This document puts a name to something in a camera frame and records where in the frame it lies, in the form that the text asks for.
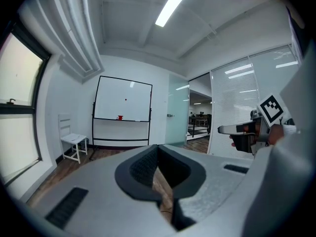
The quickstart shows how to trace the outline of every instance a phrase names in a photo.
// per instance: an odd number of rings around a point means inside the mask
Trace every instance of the white chair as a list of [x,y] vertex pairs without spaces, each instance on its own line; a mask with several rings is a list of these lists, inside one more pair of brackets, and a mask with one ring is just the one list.
[[[61,151],[63,153],[63,158],[68,158],[72,160],[76,160],[80,164],[79,152],[84,152],[88,155],[87,149],[87,137],[80,134],[75,134],[71,132],[71,116],[70,114],[59,114],[58,115],[58,128],[59,128],[59,136],[60,136],[60,146]],[[78,149],[78,143],[84,140],[85,150]],[[76,152],[72,156],[64,155],[64,149],[62,141],[71,144],[71,150],[74,151],[74,145],[76,146]]]

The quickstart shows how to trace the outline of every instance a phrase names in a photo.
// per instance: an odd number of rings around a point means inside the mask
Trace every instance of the wooden floor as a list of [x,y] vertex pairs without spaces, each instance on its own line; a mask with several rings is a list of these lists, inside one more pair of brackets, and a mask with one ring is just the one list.
[[[196,152],[207,153],[208,138],[201,138],[193,141],[189,141],[183,148],[193,150]],[[124,150],[98,150],[94,154],[95,159],[100,159],[108,156],[113,156],[124,152]],[[28,200],[29,206],[34,206],[40,197],[45,194],[52,186],[60,182],[63,178],[70,175],[72,172],[87,164],[89,157],[92,154],[92,149],[88,150],[88,155],[84,153],[80,154],[81,164],[74,160],[64,159],[58,165],[57,168],[46,178],[46,180],[40,185],[32,197]],[[156,170],[153,181],[153,190],[159,192],[162,195],[162,204],[160,207],[161,213],[170,222],[172,216],[172,189],[168,185],[166,179],[160,172],[159,168]]]

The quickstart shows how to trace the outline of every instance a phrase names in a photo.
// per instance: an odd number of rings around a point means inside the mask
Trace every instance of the linear light fixture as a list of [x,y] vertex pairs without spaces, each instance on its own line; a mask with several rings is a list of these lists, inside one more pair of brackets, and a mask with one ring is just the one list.
[[244,92],[252,92],[252,91],[257,91],[257,89],[252,89],[252,90],[245,90],[245,91],[240,91],[239,93],[244,93]]
[[247,69],[247,68],[251,68],[251,67],[252,67],[252,64],[247,64],[245,66],[241,66],[241,67],[236,68],[236,69],[225,71],[225,74],[233,73],[233,72],[236,72],[238,70]]
[[248,71],[248,72],[244,72],[244,73],[241,73],[241,74],[237,74],[237,75],[228,77],[228,79],[232,79],[232,78],[236,78],[236,77],[241,77],[241,76],[244,76],[244,75],[252,74],[253,72],[254,72],[254,71],[251,70],[251,71]]
[[164,25],[167,23],[168,19],[181,3],[181,1],[182,0],[168,0],[156,21],[156,25],[164,27]]
[[183,86],[183,87],[177,88],[176,90],[185,89],[185,88],[189,88],[189,87],[190,87],[190,85],[188,84],[188,85],[185,85],[185,86]]
[[278,68],[283,68],[283,67],[287,67],[287,66],[291,66],[291,65],[296,65],[298,64],[298,61],[293,61],[293,62],[289,62],[289,63],[284,63],[281,65],[276,65],[276,69]]

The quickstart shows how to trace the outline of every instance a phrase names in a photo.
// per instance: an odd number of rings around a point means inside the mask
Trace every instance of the window frame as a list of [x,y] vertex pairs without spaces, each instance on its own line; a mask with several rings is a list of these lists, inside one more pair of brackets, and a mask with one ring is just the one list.
[[[43,60],[39,67],[39,71],[36,75],[36,81],[34,84],[34,89],[32,93],[32,101],[31,105],[11,105],[0,103],[0,115],[19,115],[19,114],[32,114],[33,117],[33,133],[34,133],[34,141],[35,146],[38,153],[38,161],[42,160],[40,153],[40,146],[38,141],[37,134],[37,120],[36,120],[36,107],[39,96],[40,83],[47,66],[47,63],[51,57],[51,54],[32,36],[32,34],[27,30],[27,28],[21,22],[19,15],[16,15],[13,20],[11,20],[3,35],[0,38],[0,49],[3,47],[4,42],[8,38],[9,34],[13,34],[22,44],[24,44],[31,52],[33,52],[36,56]],[[14,180],[16,180],[20,175],[22,175],[25,171],[30,169],[32,166],[26,168],[21,171],[18,175],[13,177],[10,181],[8,181],[5,186],[10,185]]]

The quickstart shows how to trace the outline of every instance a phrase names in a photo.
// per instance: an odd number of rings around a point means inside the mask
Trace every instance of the whiteboard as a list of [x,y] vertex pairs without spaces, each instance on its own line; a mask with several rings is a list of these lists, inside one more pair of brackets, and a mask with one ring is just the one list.
[[94,117],[149,122],[151,91],[150,84],[101,76]]

